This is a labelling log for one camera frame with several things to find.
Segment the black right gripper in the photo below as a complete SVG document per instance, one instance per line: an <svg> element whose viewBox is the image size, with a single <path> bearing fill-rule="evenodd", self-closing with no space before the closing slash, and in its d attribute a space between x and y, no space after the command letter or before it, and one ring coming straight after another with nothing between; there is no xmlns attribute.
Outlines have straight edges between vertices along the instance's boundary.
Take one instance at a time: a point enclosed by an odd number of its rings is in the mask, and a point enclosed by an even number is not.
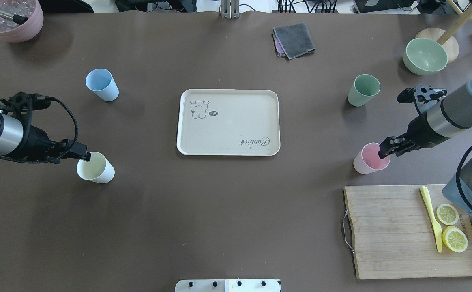
<svg viewBox="0 0 472 292"><path fill-rule="evenodd" d="M427 111L441 102L447 94L447 90L433 88L419 84L413 88L403 90L398 96L399 103L414 103L418 116L413 119L405 134L399 137L388 137L379 144L378 156L380 159L395 154L397 157L406 152L419 150L420 148L432 148L448 138L436 133L427 121Z"/></svg>

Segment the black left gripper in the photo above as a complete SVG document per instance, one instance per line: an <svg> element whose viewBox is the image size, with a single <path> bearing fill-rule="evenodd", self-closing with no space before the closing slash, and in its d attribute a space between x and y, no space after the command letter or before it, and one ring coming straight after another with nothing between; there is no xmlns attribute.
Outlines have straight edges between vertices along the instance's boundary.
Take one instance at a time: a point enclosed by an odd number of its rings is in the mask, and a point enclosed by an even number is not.
<svg viewBox="0 0 472 292"><path fill-rule="evenodd" d="M33 112L47 109L51 105L49 97L20 91L0 102L1 113L12 113L10 117L21 123L22 130L20 142L5 157L40 164L59 164L60 159L67 158L91 161L91 153L87 151L85 144L71 139L64 139L60 144L50 140L42 129L32 126Z"/></svg>

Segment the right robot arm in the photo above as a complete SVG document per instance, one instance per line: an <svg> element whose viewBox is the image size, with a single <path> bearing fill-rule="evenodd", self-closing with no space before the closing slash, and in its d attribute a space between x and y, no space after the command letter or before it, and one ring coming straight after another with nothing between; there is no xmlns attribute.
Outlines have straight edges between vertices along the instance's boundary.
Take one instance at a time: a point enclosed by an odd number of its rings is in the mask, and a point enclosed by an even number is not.
<svg viewBox="0 0 472 292"><path fill-rule="evenodd" d="M414 104L418 115L408 124L406 133L381 142L380 158L433 148L472 128L472 78L451 93L420 84L403 90L397 101ZM472 145L442 194L472 216Z"/></svg>

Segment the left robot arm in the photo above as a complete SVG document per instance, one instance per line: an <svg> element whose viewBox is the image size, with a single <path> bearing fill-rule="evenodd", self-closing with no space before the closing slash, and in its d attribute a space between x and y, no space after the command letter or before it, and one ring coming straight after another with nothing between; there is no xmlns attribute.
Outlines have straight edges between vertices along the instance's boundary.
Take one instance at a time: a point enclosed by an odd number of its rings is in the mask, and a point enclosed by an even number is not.
<svg viewBox="0 0 472 292"><path fill-rule="evenodd" d="M34 111L47 109L52 102L62 105L62 101L23 91L0 101L0 159L23 164L58 164L67 158L91 160L86 145L77 141L78 124L67 106L63 108L73 121L73 139L52 141L45 131L32 126Z"/></svg>

